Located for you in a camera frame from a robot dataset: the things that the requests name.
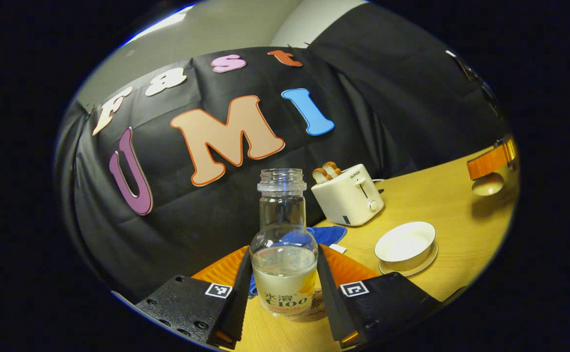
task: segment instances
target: blue cloth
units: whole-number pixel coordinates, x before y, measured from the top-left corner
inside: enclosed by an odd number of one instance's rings
[[[307,230],[314,236],[318,244],[323,244],[327,246],[341,241],[341,239],[344,238],[344,236],[346,235],[347,231],[347,229],[343,226],[307,227]],[[250,289],[248,290],[248,298],[251,298],[252,296],[257,296],[258,294],[259,293],[257,292],[257,284],[254,282],[254,274],[252,274],[250,278]]]

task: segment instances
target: toaster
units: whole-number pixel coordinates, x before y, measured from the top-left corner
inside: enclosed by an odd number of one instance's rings
[[[368,170],[358,164],[311,191],[329,222],[359,226],[378,214],[385,203],[378,193]]]

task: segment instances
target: table surface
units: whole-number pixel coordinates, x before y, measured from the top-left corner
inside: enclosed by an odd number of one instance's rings
[[[466,162],[491,149],[376,183],[377,189],[384,189],[385,207],[366,224],[347,227],[338,243],[346,248],[346,256],[382,274],[374,254],[377,241],[398,225],[425,221],[435,227],[439,252],[430,266],[408,279],[438,301],[469,285],[504,240],[519,190],[518,172],[503,167],[497,170],[504,178],[498,193],[486,197],[472,193]],[[332,223],[324,220],[314,226]],[[256,297],[248,301],[242,339],[235,348],[236,352],[340,350],[332,340],[328,318],[306,323],[274,318]]]

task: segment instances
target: letter m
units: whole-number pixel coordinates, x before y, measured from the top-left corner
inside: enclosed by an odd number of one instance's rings
[[[231,100],[226,124],[204,110],[195,109],[173,118],[170,126],[183,133],[194,164],[192,183],[196,186],[214,182],[226,171],[223,163],[213,160],[209,147],[236,167],[243,161],[242,136],[250,145],[248,157],[254,160],[275,154],[285,147],[285,141],[274,135],[263,118],[259,98],[254,95]]]

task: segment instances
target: toaster knob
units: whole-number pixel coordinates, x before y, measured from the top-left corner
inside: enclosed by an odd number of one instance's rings
[[[376,202],[376,200],[370,200],[370,202],[368,202],[368,210],[371,212],[375,212],[378,209],[378,203]]]

